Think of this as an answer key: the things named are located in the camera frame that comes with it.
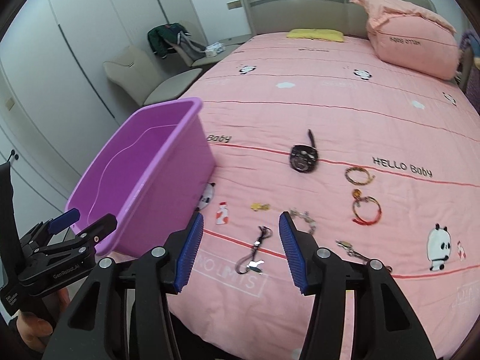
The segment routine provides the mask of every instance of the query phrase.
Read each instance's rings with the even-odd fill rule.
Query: headboard
[[[405,0],[436,12],[431,0]],[[253,35],[295,28],[330,29],[367,37],[367,14],[349,0],[242,0]]]

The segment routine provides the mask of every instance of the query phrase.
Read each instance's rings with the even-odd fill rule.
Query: wall switch
[[[15,100],[13,97],[9,98],[6,102],[5,102],[5,106],[7,107],[8,110],[11,110],[11,108],[15,105]]]
[[[232,1],[230,3],[226,3],[226,6],[228,7],[228,9],[241,8],[242,7],[242,1],[241,0]]]

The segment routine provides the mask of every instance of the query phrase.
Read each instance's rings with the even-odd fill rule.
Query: purple storage box
[[[117,230],[96,245],[97,254],[140,257],[187,226],[215,165],[201,107],[193,97],[141,108],[90,164],[65,210],[80,211],[75,234],[116,216]]]

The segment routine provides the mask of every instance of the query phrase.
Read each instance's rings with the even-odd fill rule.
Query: metal bolt
[[[321,247],[317,250],[317,256],[322,259],[326,259],[330,257],[330,251],[328,249],[325,249],[324,247]]]
[[[375,269],[376,271],[380,270],[383,267],[382,262],[378,261],[377,259],[373,259],[370,261],[370,266]]]
[[[167,251],[162,247],[158,246],[155,249],[152,249],[152,256],[154,257],[162,257]]]
[[[112,259],[106,258],[106,259],[101,259],[98,265],[100,268],[108,268],[112,264]]]

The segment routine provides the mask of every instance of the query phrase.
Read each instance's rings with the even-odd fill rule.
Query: bed
[[[408,1],[435,11],[430,0]],[[201,119],[217,168],[189,285],[169,300],[171,311],[203,340],[240,358],[297,359],[313,298],[294,287],[278,236],[279,215],[296,208],[315,220],[319,245],[358,262],[335,242],[346,241],[392,266],[436,356],[450,357],[480,310],[478,114],[452,82],[378,59],[366,39],[367,16],[349,0],[242,3],[254,37],[183,96],[203,99]],[[344,43],[287,39],[294,28],[335,29],[347,37]],[[290,168],[289,153],[308,144],[308,129],[320,160],[302,174]],[[349,167],[363,167],[375,179],[356,187],[345,178]],[[352,221],[355,188],[380,203],[375,225]],[[374,215],[368,210],[366,216]],[[226,212],[228,221],[219,221]],[[258,226],[274,233],[259,252],[263,274],[239,275],[235,264],[248,255]],[[443,267],[428,255],[435,230],[449,237]],[[343,359],[350,358],[354,317],[353,294],[346,297]]]

